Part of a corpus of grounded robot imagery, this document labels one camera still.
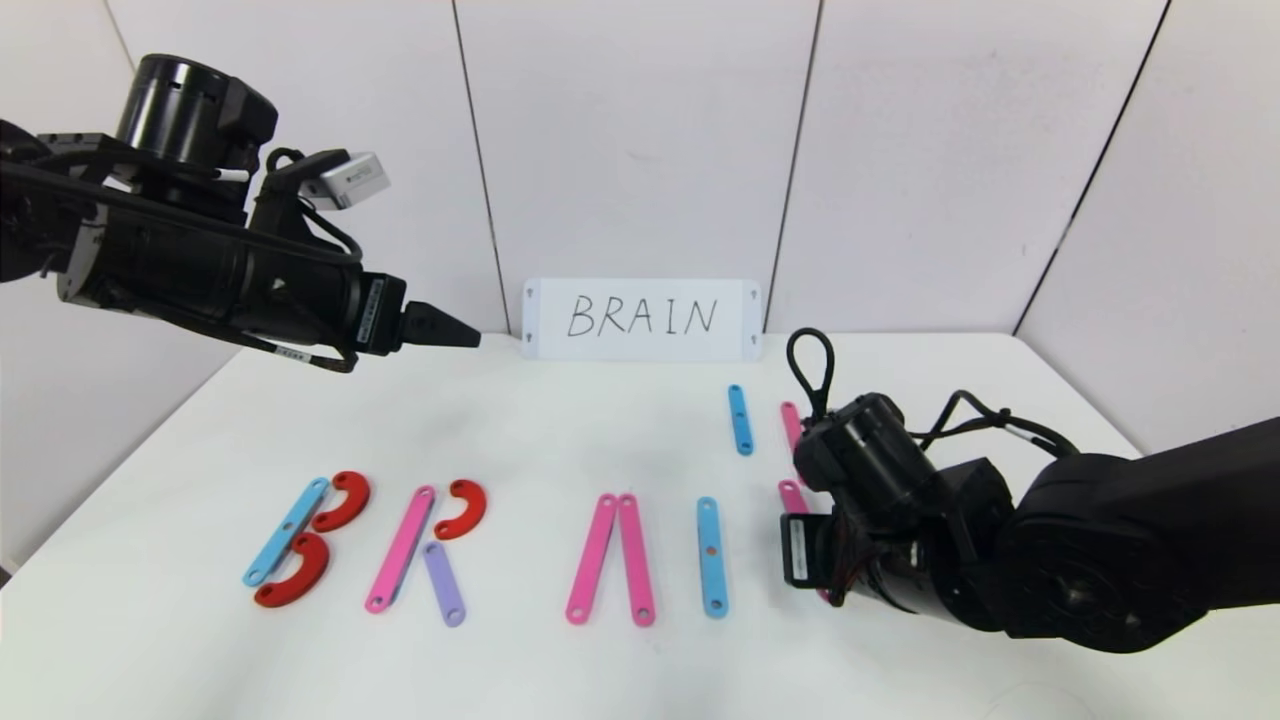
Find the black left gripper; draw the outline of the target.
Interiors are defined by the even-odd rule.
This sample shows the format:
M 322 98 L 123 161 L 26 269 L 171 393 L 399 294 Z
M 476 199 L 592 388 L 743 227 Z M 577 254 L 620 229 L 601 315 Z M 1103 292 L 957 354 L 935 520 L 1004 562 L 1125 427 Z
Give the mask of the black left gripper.
M 430 304 L 401 313 L 404 282 L 366 272 L 348 247 L 321 241 L 242 240 L 244 277 L 237 300 L 239 345 L 283 357 L 385 356 L 402 345 L 477 348 L 483 333 Z

